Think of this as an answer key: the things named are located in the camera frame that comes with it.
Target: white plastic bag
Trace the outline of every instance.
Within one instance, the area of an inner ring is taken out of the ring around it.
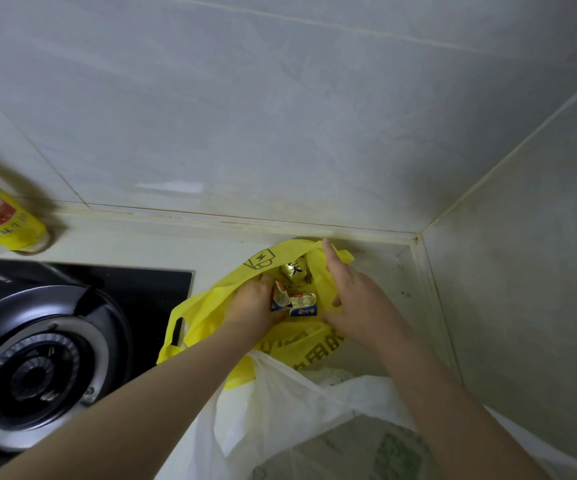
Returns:
[[[165,462],[156,477],[158,480],[245,480],[254,478],[255,475],[251,476],[253,470],[270,459],[272,461],[265,465],[263,472],[267,480],[280,477],[340,478],[339,468],[327,465],[327,462],[333,460],[325,458],[325,454],[304,454],[309,444],[276,455],[319,438],[328,431],[331,431],[329,435],[337,435],[336,438],[341,438],[339,435],[352,436],[353,431],[359,431],[358,424],[364,428],[363,433],[358,434],[374,437],[374,433],[383,428],[380,430],[382,435],[383,431],[388,430],[396,438],[394,441],[402,444],[406,444],[406,441],[397,431],[405,431],[403,428],[417,431],[388,378],[362,376],[348,379],[343,372],[336,373],[341,376],[318,376],[317,373],[303,375],[259,351],[252,351],[249,355],[255,367],[256,379],[244,387],[232,391],[218,390],[213,395]],[[491,413],[530,455],[540,461],[551,476],[571,478],[573,473],[577,478],[575,458],[549,446],[500,414],[494,411]],[[371,420],[368,426],[362,424],[361,420],[348,423],[360,415],[388,424]],[[337,428],[343,424],[356,429],[349,433],[346,427]],[[415,450],[410,443],[406,446],[406,449],[409,448]],[[354,456],[353,463],[364,461],[369,470],[379,463],[376,461],[379,451],[372,453],[371,449],[357,447],[352,450],[349,450],[348,455]],[[292,454],[293,459],[286,457],[286,454]],[[424,465],[428,464],[424,452],[417,451],[416,454],[424,457],[424,461],[421,460]],[[303,467],[309,470],[308,475],[307,472],[298,474],[294,471],[294,468],[299,467],[300,462],[296,463],[298,456]],[[287,458],[291,462],[290,474],[281,463],[286,462]],[[276,473],[283,470],[285,475],[269,475],[274,468]],[[417,472],[415,478],[419,480],[435,478],[436,475],[432,465],[418,468]],[[357,474],[354,475],[349,478],[358,478]]]

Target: person's right hand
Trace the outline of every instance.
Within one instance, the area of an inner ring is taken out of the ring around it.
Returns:
[[[340,313],[326,314],[325,322],[375,352],[380,351],[384,339],[407,339],[414,335],[411,326],[373,280],[344,264],[328,239],[323,239],[322,247],[339,293],[333,306],[343,306]]]

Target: bottle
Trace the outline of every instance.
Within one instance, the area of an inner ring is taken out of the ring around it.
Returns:
[[[0,188],[0,245],[31,255],[44,251],[51,240],[46,226]]]

